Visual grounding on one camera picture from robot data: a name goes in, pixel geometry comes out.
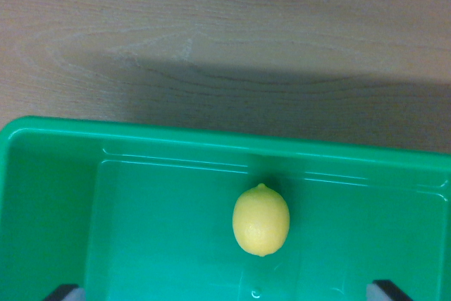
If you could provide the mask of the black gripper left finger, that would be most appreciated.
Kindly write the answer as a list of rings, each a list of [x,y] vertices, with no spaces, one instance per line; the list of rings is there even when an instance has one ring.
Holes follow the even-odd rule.
[[[85,289],[77,284],[58,286],[43,301],[85,301]]]

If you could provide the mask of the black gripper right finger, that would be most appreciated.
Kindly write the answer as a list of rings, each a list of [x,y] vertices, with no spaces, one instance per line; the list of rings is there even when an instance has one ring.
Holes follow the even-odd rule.
[[[391,280],[374,280],[366,287],[367,301],[413,301]]]

